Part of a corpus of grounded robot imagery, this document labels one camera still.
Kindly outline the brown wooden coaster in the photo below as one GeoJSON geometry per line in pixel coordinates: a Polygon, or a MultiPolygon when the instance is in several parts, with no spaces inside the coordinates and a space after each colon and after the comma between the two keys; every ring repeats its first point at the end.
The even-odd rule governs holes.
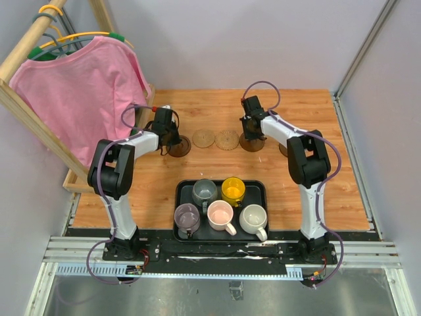
{"type": "Polygon", "coordinates": [[[260,139],[247,140],[242,134],[239,140],[239,144],[245,151],[257,152],[264,147],[265,141],[260,139]]]}
{"type": "Polygon", "coordinates": [[[287,157],[287,148],[286,148],[286,146],[284,146],[284,145],[282,145],[282,144],[279,144],[278,148],[279,148],[279,150],[280,150],[280,153],[281,153],[284,157],[287,157]]]}
{"type": "Polygon", "coordinates": [[[167,145],[167,154],[172,157],[186,156],[191,150],[191,142],[186,136],[180,135],[181,142],[176,145],[167,145]]]}

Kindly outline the woven rattan coaster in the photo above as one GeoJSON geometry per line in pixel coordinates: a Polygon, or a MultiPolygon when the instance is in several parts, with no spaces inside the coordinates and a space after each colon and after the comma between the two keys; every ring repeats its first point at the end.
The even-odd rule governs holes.
{"type": "Polygon", "coordinates": [[[231,151],[239,145],[239,136],[234,130],[222,130],[215,136],[215,144],[219,149],[231,151]]]}
{"type": "Polygon", "coordinates": [[[201,129],[193,133],[193,143],[196,147],[206,148],[214,143],[215,135],[212,130],[201,129]]]}

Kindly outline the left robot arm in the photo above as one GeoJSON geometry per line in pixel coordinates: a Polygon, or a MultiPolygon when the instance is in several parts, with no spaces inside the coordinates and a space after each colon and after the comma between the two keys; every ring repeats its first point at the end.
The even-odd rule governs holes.
{"type": "Polygon", "coordinates": [[[120,140],[98,142],[87,183],[101,197],[111,222],[111,237],[105,242],[104,258],[134,260],[141,252],[139,230],[132,217],[128,192],[137,158],[157,150],[183,157],[191,149],[189,139],[178,131],[180,119],[169,105],[152,107],[154,119],[144,129],[120,140]]]}

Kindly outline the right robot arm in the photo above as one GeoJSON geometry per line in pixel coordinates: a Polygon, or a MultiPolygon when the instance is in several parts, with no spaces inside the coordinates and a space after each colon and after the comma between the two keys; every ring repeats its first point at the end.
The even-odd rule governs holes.
{"type": "Polygon", "coordinates": [[[324,227],[324,190],[331,165],[322,135],[317,130],[301,130],[280,115],[265,111],[257,96],[243,98],[241,104],[245,114],[240,121],[247,141],[268,136],[286,148],[289,175],[301,198],[298,255],[305,263],[314,263],[329,244],[324,227]]]}

